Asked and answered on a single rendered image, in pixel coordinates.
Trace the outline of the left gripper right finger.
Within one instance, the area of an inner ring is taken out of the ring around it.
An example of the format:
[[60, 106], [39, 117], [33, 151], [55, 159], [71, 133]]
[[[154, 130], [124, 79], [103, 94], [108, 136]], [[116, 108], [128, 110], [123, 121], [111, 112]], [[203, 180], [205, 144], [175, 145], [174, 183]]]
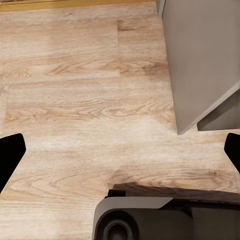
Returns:
[[240, 173], [240, 135], [229, 133], [227, 135], [224, 151]]

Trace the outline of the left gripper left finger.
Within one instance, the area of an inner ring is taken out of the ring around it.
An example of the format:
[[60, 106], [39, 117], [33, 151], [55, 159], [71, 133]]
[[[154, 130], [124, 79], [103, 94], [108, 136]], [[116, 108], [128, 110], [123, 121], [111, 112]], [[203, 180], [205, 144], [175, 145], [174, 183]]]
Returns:
[[26, 152], [21, 133], [0, 138], [0, 193]]

